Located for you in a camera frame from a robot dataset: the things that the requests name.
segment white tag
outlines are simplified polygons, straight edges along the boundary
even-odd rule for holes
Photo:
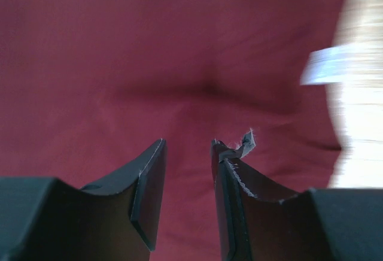
[[[309,85],[343,81],[349,62],[350,49],[350,45],[340,45],[312,52],[300,78],[300,83]]]

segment black plastic part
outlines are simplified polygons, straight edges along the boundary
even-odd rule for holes
[[[165,157],[161,139],[82,190],[56,178],[0,178],[0,260],[148,261]]]
[[[222,260],[383,260],[383,190],[297,193],[221,141],[211,152]]]

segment wooden surface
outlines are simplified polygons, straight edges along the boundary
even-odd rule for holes
[[[355,45],[343,83],[328,86],[344,153],[331,186],[383,187],[383,0],[347,0],[335,44]]]

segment maroon cloth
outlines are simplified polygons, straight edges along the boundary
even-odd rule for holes
[[[341,150],[324,86],[343,0],[0,0],[0,174],[80,186],[168,140],[153,261],[218,261],[213,138],[254,129],[246,160],[325,187]]]

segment fabric tag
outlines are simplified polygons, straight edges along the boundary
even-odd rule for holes
[[[343,81],[350,53],[351,45],[349,44],[312,52],[300,83],[310,85]]]

